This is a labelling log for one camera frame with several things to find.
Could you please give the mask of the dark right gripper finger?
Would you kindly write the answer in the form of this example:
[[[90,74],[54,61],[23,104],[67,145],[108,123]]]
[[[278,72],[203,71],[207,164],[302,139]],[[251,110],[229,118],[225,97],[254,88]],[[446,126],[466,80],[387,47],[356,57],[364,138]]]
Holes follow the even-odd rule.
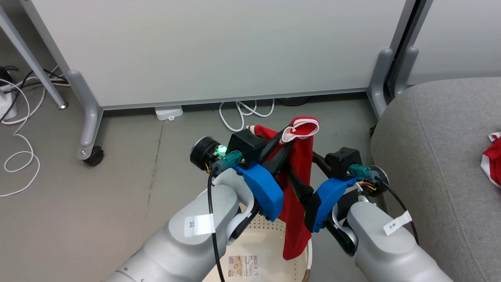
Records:
[[[332,177],[331,166],[329,166],[327,164],[327,162],[325,161],[325,159],[321,155],[319,155],[317,153],[313,153],[312,163],[316,164],[317,167],[320,168],[320,170],[323,172],[323,174],[327,178]]]
[[[307,204],[311,198],[314,189],[305,184],[293,171],[291,166],[288,166],[288,182],[292,187],[299,203]]]

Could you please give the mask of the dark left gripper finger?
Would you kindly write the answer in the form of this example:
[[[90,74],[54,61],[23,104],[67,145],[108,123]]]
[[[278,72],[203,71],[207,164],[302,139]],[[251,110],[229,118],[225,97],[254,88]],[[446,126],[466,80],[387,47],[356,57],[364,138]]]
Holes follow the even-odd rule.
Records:
[[[274,177],[277,177],[280,172],[283,164],[287,161],[292,148],[294,147],[293,143],[285,143],[281,146],[277,144],[274,148]]]
[[[269,165],[283,165],[289,153],[291,152],[293,141],[282,141],[283,134],[288,127],[282,129],[274,137],[267,141],[267,145],[261,152],[261,165],[268,163]]]

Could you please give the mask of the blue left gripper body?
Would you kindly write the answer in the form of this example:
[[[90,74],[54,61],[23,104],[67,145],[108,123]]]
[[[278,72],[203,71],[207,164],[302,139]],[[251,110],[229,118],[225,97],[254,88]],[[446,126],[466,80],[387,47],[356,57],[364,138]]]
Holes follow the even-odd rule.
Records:
[[[250,168],[233,168],[243,179],[261,207],[263,216],[274,222],[281,214],[283,191],[272,174],[263,166],[256,164]]]

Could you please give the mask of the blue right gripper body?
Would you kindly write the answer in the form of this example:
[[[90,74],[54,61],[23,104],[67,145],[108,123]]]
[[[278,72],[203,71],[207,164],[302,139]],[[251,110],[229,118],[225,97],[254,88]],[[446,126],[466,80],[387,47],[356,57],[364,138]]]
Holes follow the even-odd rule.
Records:
[[[324,220],[332,212],[338,200],[343,196],[346,189],[354,186],[356,179],[339,180],[329,178],[324,181],[317,191],[309,198],[305,207],[304,223],[311,232],[319,232],[324,226]]]

